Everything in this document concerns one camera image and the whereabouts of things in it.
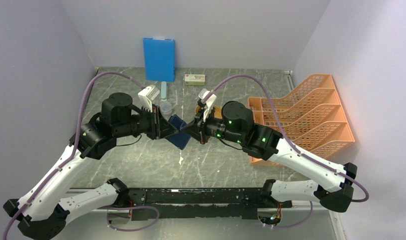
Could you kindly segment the navy blue card holder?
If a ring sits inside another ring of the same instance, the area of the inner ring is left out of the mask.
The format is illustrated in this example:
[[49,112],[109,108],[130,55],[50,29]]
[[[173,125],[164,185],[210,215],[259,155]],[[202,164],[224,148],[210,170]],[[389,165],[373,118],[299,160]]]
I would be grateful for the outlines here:
[[184,133],[181,130],[187,123],[176,114],[170,116],[168,122],[178,129],[178,133],[166,137],[166,140],[178,149],[184,150],[191,138],[189,134]]

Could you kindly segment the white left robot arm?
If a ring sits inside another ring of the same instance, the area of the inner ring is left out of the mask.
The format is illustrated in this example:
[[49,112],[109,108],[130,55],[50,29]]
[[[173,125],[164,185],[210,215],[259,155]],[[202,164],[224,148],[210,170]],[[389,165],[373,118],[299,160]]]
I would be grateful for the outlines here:
[[99,113],[80,126],[40,182],[20,199],[8,200],[4,210],[12,221],[18,221],[24,236],[50,240],[72,220],[95,209],[126,207],[131,203],[129,189],[118,178],[74,197],[65,193],[91,164],[117,146],[118,138],[146,134],[158,140],[177,133],[157,105],[138,108],[128,94],[114,93],[102,102]]

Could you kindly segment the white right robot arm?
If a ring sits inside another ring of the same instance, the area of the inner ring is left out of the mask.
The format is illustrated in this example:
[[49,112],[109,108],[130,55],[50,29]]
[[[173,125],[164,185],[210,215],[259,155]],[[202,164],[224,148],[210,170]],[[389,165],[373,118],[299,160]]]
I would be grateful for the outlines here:
[[266,207],[287,201],[312,201],[334,212],[347,211],[353,201],[351,179],[356,177],[356,165],[330,162],[299,146],[291,147],[282,133],[255,123],[252,110],[237,101],[222,107],[221,118],[204,114],[205,109],[198,110],[181,131],[202,145],[211,137],[237,143],[251,157],[284,165],[308,178],[291,182],[266,180],[260,197]]

